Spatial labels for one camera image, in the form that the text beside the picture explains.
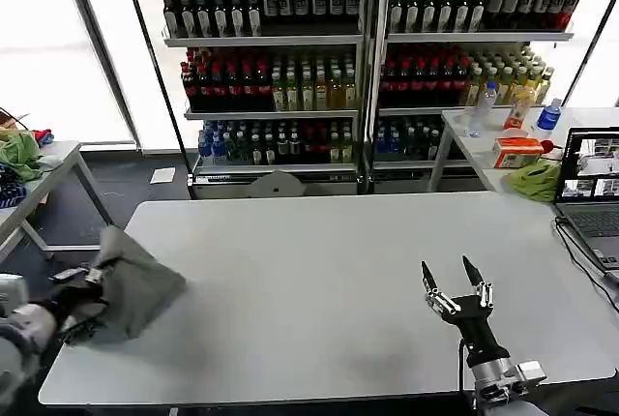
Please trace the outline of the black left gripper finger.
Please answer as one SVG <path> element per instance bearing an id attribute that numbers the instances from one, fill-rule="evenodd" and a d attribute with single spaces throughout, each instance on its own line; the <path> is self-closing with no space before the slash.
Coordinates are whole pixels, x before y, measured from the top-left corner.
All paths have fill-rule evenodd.
<path id="1" fill-rule="evenodd" d="M 52 275 L 49 279 L 55 284 L 100 284 L 103 271 L 98 268 L 74 267 Z"/>

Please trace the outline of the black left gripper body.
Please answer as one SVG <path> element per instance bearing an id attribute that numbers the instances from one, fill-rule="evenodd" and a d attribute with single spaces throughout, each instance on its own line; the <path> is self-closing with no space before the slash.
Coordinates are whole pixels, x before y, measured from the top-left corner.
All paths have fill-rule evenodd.
<path id="1" fill-rule="evenodd" d="M 70 330 L 96 321 L 107 309 L 102 289 L 93 284 L 65 285 L 49 299 L 49 311 L 60 330 Z"/>

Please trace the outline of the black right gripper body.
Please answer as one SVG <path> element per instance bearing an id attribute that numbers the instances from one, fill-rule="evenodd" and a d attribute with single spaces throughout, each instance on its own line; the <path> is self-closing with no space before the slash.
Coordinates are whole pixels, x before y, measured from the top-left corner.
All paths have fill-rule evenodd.
<path id="1" fill-rule="evenodd" d="M 508 350 L 497 342 L 487 323 L 492 308 L 482 307 L 480 301 L 480 297 L 476 295 L 456 297 L 454 302 L 460 310 L 455 313 L 441 313 L 443 321 L 459 329 L 468 350 L 468 366 L 478 366 L 509 357 Z"/>

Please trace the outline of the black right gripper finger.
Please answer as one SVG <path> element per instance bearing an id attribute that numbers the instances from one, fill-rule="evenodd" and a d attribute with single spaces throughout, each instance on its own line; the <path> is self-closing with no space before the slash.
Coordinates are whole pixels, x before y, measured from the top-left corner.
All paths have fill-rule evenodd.
<path id="1" fill-rule="evenodd" d="M 493 308 L 493 285 L 491 282 L 485 282 L 480 270 L 473 265 L 470 259 L 464 255 L 462 257 L 463 266 L 468 280 L 471 283 L 473 292 L 480 299 L 482 308 Z"/>
<path id="2" fill-rule="evenodd" d="M 421 267 L 422 281 L 426 290 L 425 298 L 427 304 L 437 314 L 456 314 L 460 312 L 460 305 L 458 305 L 454 300 L 438 288 L 436 281 L 424 260 L 421 262 Z"/>

